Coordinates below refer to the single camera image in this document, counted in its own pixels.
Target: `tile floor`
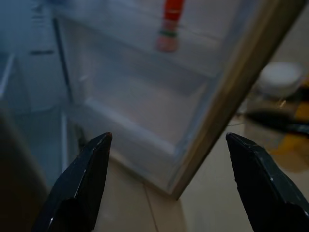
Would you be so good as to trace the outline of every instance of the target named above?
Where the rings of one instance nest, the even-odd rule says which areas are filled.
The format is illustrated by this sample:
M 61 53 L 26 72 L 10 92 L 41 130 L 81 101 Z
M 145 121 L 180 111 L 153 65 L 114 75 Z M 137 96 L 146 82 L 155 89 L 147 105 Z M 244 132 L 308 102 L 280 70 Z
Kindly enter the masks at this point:
M 227 132 L 242 135 L 244 124 L 230 123 L 179 201 L 161 197 L 111 164 L 95 231 L 252 231 L 234 182 Z M 309 171 L 287 174 L 309 200 Z

